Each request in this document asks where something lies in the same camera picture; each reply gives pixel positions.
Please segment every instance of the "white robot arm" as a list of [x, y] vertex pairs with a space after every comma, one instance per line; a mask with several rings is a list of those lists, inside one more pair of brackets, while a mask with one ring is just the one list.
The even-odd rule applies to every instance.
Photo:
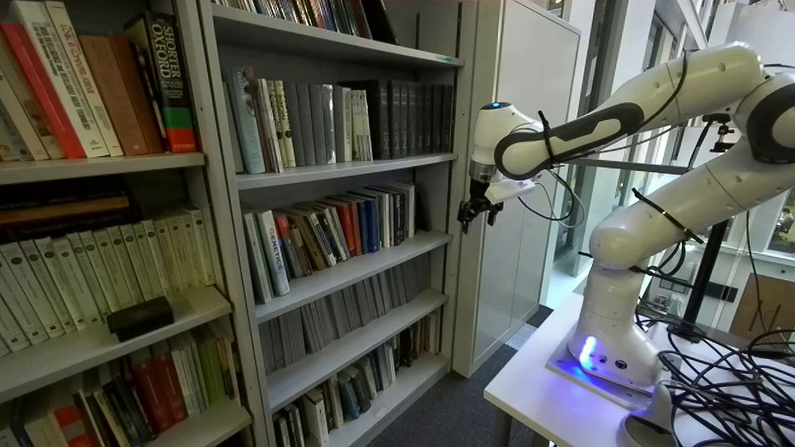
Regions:
[[595, 266], [569, 353], [597, 378], [653, 387], [656, 351], [633, 325], [645, 276], [631, 271], [693, 230], [795, 186], [795, 80], [768, 75], [748, 44], [725, 44], [659, 64], [591, 114], [548, 127], [509, 105], [488, 105], [476, 127], [469, 201], [459, 224], [491, 222], [533, 177], [645, 129], [734, 107], [744, 140], [723, 156], [615, 212], [591, 233]]

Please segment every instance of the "shelf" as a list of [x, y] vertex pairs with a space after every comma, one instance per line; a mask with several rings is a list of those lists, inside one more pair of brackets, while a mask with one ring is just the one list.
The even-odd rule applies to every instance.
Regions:
[[212, 322], [226, 312], [232, 312], [228, 301], [216, 287], [201, 287], [174, 306], [171, 325], [146, 335], [120, 343], [107, 325], [96, 325], [0, 357], [0, 402], [125, 357], [134, 351]]
[[204, 166], [204, 155], [154, 155], [154, 156], [122, 156], [122, 160], [55, 160], [55, 161], [26, 161], [0, 165], [2, 183], [36, 183], [86, 177], [115, 177], [134, 172], [168, 172]]
[[423, 321], [441, 306], [446, 306], [446, 295], [437, 291], [425, 291], [416, 301], [390, 310], [384, 317], [371, 321], [368, 325], [345, 333], [341, 341], [327, 346], [324, 351], [273, 373], [269, 378], [269, 407], [271, 412], [282, 409], [283, 404], [294, 402], [312, 387], [320, 386], [330, 373], [344, 369], [345, 366], [355, 363], [366, 353], [375, 351], [396, 333], [410, 328], [414, 322]]
[[279, 17], [267, 17], [247, 9], [215, 6], [215, 23], [220, 42], [258, 47], [273, 52], [294, 52], [303, 56], [327, 56], [335, 61], [355, 64], [399, 64], [423, 69], [451, 69], [462, 61], [451, 55], [423, 52], [414, 47], [387, 44], [377, 40], [363, 40], [355, 35], [330, 32], [320, 28], [307, 28]]
[[368, 255], [355, 255], [335, 268], [318, 271], [309, 279], [294, 280], [289, 295], [273, 295], [271, 304], [256, 309], [256, 321], [267, 322], [273, 321], [294, 309], [300, 309], [317, 299], [330, 295], [335, 291], [344, 291], [358, 280], [366, 280], [380, 271], [387, 271], [392, 266], [400, 266], [405, 260], [414, 260], [423, 253], [430, 253], [441, 246], [446, 246], [451, 235], [446, 233], [418, 233], [416, 238], [385, 248]]
[[371, 436], [423, 398], [446, 373], [448, 363], [442, 357], [418, 357], [414, 368], [399, 373], [396, 386], [371, 402], [368, 412], [330, 433], [330, 447], [368, 445]]
[[456, 155], [430, 155], [430, 156], [409, 156], [409, 160], [375, 160], [375, 161], [354, 161], [354, 165], [330, 165], [330, 166], [300, 166], [286, 169], [283, 174], [241, 174], [238, 189], [273, 189], [289, 183], [309, 183], [309, 182], [328, 182], [328, 179], [345, 179], [345, 177], [366, 177], [380, 172], [400, 172], [400, 169], [418, 169], [430, 165], [448, 165]]
[[159, 434], [150, 447], [168, 447], [168, 445], [192, 445], [192, 447], [212, 447], [222, 445], [232, 434], [241, 433], [252, 425], [252, 414], [237, 402], [216, 402], [206, 412], [190, 418], [165, 434]]

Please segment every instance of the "table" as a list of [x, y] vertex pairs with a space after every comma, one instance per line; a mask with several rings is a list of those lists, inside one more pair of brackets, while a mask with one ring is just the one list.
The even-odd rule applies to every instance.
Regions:
[[[630, 445], [622, 434], [626, 407], [548, 368], [575, 328], [579, 309], [581, 295], [569, 295], [484, 387], [488, 402], [504, 418], [504, 441], [513, 420], [517, 420], [554, 445]], [[708, 434], [688, 420], [679, 422], [679, 428], [687, 430], [687, 445], [695, 445], [695, 439], [707, 439]]]

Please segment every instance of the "blue led light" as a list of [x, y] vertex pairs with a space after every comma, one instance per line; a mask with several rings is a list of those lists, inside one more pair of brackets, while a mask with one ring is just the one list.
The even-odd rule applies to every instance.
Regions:
[[579, 351], [579, 366], [591, 366], [591, 353], [597, 351], [597, 338], [589, 335], [587, 343]]

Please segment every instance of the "bookend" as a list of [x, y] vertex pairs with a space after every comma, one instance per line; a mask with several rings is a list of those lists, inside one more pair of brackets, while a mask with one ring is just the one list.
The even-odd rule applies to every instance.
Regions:
[[174, 310], [165, 295], [122, 309], [122, 310], [115, 310], [107, 315], [107, 328], [120, 341], [130, 341], [130, 338], [153, 333], [158, 328], [171, 325], [171, 322], [174, 322]]

